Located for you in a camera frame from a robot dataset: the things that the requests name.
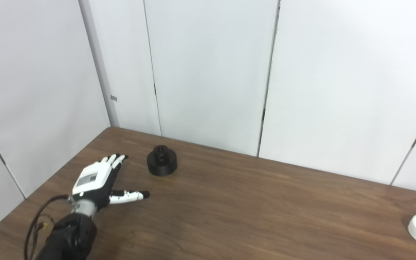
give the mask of panel seam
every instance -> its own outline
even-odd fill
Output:
[[[406,156],[405,156],[404,160],[402,161],[401,165],[399,166],[398,171],[397,171],[397,172],[396,172],[396,174],[394,175],[394,178],[393,178],[393,180],[392,180],[392,181],[391,181],[391,183],[390,183],[390,185],[391,185],[391,186],[394,184],[394,182],[396,181],[397,177],[399,176],[399,173],[400,173],[400,171],[402,170],[402,167],[404,166],[404,164],[406,163],[407,159],[409,158],[409,155],[411,154],[411,152],[412,152],[413,148],[415,147],[415,145],[416,145],[416,137],[415,137],[414,143],[413,143],[413,144],[412,144],[412,146],[410,147],[410,149],[409,149],[409,151],[407,152],[407,154],[406,154]]]
[[[148,22],[147,22],[147,9],[146,9],[145,0],[142,0],[142,3],[144,4],[144,15],[146,17],[147,41],[149,42],[150,64],[152,65],[153,90],[155,91],[155,101],[157,102],[158,126],[160,127],[160,136],[162,137],[163,132],[161,131],[160,109],[158,107],[157,87],[156,87],[156,84],[155,84],[155,72],[154,72],[154,69],[153,69],[152,47],[150,45],[150,33],[149,33],[149,25],[148,25]]]
[[[6,168],[7,172],[9,173],[10,177],[12,178],[12,180],[14,181],[15,185],[18,188],[18,191],[20,191],[20,194],[22,194],[23,199],[27,199],[27,197],[25,196],[25,194],[22,191],[22,188],[20,188],[20,184],[18,183],[18,181],[15,179],[14,174],[10,171],[9,167],[7,166],[7,164],[5,163],[5,160],[0,152],[0,159],[1,162],[3,163],[4,167]]]
[[[274,22],[274,33],[272,35],[271,50],[270,50],[270,55],[269,55],[269,67],[268,67],[268,73],[267,73],[267,79],[266,79],[266,91],[264,92],[263,115],[261,117],[261,127],[259,130],[258,149],[256,151],[256,157],[259,157],[259,150],[261,149],[261,140],[263,138],[264,118],[266,117],[266,103],[267,103],[267,95],[269,93],[269,81],[270,81],[270,71],[272,67],[272,55],[274,53],[274,46],[276,44],[277,25],[279,23],[280,3],[281,3],[281,0],[277,0],[276,20]]]

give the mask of wire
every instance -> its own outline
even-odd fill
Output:
[[[36,240],[38,239],[38,236],[35,235],[34,238],[33,238],[33,248],[31,249],[30,257],[28,256],[28,243],[30,242],[30,237],[31,237],[31,234],[33,233],[33,229],[36,227],[36,224],[38,223],[38,219],[41,216],[41,212],[43,212],[43,210],[49,204],[51,204],[51,202],[56,201],[56,200],[60,200],[60,199],[68,200],[68,195],[53,196],[51,199],[48,199],[48,201],[46,201],[43,204],[43,206],[41,206],[41,208],[39,208],[38,212],[36,212],[35,217],[33,218],[33,220],[30,223],[30,227],[28,227],[27,237],[25,238],[25,244],[23,246],[23,258],[25,260],[31,260],[33,258],[33,253],[35,252]]]
[[[33,243],[31,244],[30,255],[28,256],[29,259],[33,258],[33,254],[35,253],[36,244],[38,243],[38,232],[43,229],[43,223],[36,224],[36,229],[33,231]]]

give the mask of label on robotic hand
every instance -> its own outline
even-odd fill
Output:
[[[81,186],[86,183],[90,183],[92,181],[96,181],[96,179],[97,179],[97,173],[86,175],[78,179],[78,182],[76,183],[76,187]]]

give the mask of robotic finger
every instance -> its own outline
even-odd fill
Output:
[[[112,169],[115,169],[120,163],[122,163],[123,162],[123,160],[124,159],[126,159],[127,158],[127,156],[126,155],[122,155],[122,156],[120,156],[119,158],[117,158],[115,161],[114,161],[114,163],[113,164],[111,164],[111,166],[112,166]]]
[[[109,165],[112,165],[112,163],[115,161],[116,158],[117,158],[117,154],[111,155],[107,163]]]
[[[150,196],[148,191],[112,191],[110,204],[121,204],[127,202],[147,199]]]

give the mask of black fingertip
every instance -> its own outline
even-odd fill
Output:
[[[144,199],[147,199],[148,197],[150,197],[149,191],[139,191],[139,192],[144,196]]]

